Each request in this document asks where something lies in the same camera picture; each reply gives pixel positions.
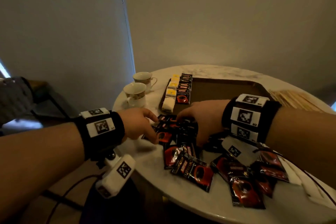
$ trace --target bright light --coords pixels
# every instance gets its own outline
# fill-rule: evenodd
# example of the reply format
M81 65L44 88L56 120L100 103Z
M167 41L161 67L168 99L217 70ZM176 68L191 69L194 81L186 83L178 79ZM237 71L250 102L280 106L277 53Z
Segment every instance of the bright light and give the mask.
M5 78L10 78L11 76L9 75L9 73L7 72L7 70L5 69L5 67L2 65L2 62L0 61L0 72L3 74L3 76Z
M336 112L336 102L331 106L331 109L333 109Z
M35 120L17 119L4 124L3 127L7 129L30 130L43 128L43 125Z

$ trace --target white tracking device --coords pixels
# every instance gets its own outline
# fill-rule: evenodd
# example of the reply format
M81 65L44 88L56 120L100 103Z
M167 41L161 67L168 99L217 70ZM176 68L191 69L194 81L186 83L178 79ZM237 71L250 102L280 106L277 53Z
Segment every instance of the white tracking device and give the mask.
M116 156L113 160L105 159L105 164L110 167L110 170L96 182L95 186L104 198L111 198L119 193L131 177L135 168L135 160L131 155L125 154L122 158Z

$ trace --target wall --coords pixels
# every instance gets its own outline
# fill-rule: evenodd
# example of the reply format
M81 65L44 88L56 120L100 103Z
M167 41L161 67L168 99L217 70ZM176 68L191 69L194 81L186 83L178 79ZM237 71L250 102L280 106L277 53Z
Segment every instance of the wall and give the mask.
M218 64L336 91L335 0L127 0L136 71Z
M1 59L77 111L112 108L134 64L122 0L0 0Z

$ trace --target cup handle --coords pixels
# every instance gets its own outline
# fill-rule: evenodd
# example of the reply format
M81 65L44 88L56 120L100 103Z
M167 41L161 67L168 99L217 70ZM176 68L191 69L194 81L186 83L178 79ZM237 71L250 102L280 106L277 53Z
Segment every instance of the cup handle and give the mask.
M132 105L132 104L130 103L130 99L132 99L132 98L131 98L131 97L127 98L127 103L128 103L128 105L129 105L130 107L134 107L135 105Z
M155 79L156 81L152 84L152 87L154 86L154 84L156 84L158 82L158 79L156 77L153 77L152 80Z

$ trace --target bundle of wooden sticks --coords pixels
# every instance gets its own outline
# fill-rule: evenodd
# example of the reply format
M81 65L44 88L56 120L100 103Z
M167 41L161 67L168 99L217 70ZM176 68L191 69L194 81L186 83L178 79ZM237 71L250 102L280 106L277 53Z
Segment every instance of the bundle of wooden sticks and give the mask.
M269 91L272 97L279 101L283 106L293 107L306 111L324 112L310 99L305 92L297 92L294 90Z

